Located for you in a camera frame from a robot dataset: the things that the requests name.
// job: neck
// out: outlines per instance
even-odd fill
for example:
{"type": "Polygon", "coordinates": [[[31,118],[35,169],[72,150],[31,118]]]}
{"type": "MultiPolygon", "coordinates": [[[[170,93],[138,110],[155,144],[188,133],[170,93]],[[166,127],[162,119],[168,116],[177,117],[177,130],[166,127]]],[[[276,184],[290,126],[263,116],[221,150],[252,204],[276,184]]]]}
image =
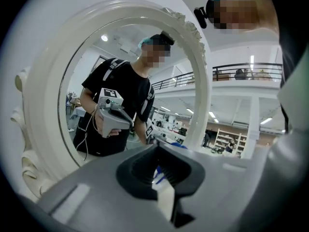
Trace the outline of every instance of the neck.
{"type": "Polygon", "coordinates": [[[256,0],[259,26],[267,28],[279,35],[277,13],[272,0],[256,0]]]}
{"type": "Polygon", "coordinates": [[[145,64],[141,58],[139,58],[135,62],[132,62],[131,66],[133,70],[141,77],[148,77],[148,71],[151,69],[151,67],[147,66],[147,64],[145,64]]]}

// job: round ceiling light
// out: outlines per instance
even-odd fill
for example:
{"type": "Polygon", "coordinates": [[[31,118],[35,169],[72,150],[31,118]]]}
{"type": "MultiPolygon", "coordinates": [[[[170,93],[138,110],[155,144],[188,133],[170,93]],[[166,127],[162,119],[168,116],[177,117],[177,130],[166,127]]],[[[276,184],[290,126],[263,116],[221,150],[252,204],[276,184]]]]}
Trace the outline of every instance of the round ceiling light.
{"type": "Polygon", "coordinates": [[[101,39],[102,39],[103,41],[108,41],[108,38],[107,38],[106,35],[102,35],[102,36],[101,36],[101,39]]]}

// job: white shelving unit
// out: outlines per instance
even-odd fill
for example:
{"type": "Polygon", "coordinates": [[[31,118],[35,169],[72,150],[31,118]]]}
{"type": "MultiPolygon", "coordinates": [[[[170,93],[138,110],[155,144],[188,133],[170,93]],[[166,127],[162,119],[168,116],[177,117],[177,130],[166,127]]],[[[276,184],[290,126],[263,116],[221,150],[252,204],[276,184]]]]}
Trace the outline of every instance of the white shelving unit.
{"type": "Polygon", "coordinates": [[[232,138],[235,138],[236,146],[233,149],[233,154],[237,155],[239,158],[241,157],[241,154],[243,150],[245,149],[247,136],[236,133],[231,133],[228,131],[220,130],[218,129],[216,141],[214,142],[214,145],[216,147],[222,147],[225,148],[228,144],[228,141],[232,138]]]}

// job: hand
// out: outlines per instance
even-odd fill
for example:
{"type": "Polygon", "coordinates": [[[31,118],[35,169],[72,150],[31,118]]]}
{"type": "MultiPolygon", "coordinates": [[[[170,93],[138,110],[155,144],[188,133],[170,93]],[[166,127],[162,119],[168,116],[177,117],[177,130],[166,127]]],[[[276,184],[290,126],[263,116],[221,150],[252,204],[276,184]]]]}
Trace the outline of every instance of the hand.
{"type": "MultiPolygon", "coordinates": [[[[96,113],[95,113],[95,121],[96,121],[96,125],[97,125],[97,129],[98,129],[98,133],[100,135],[102,135],[102,131],[103,131],[103,118],[100,114],[100,111],[97,110],[96,113]]],[[[110,136],[117,136],[119,135],[119,132],[121,132],[120,129],[113,129],[111,130],[110,134],[108,135],[109,137],[110,136]]]]}

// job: white ornate mirror frame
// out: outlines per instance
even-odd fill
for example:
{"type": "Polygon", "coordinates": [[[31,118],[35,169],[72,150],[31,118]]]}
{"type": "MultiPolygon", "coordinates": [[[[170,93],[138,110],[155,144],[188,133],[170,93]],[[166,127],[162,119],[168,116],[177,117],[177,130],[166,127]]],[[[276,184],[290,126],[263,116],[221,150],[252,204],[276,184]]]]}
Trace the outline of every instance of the white ornate mirror frame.
{"type": "Polygon", "coordinates": [[[198,30],[193,23],[185,22],[184,15],[154,3],[105,1],[70,18],[33,66],[16,76],[16,87],[23,94],[23,109],[15,109],[12,120],[18,122],[25,139],[23,179],[36,197],[84,163],[70,139],[65,118],[65,95],[78,60],[104,32],[130,24],[156,26],[184,49],[196,85],[195,112],[184,143],[191,149],[200,146],[208,118],[210,89],[198,30]]]}

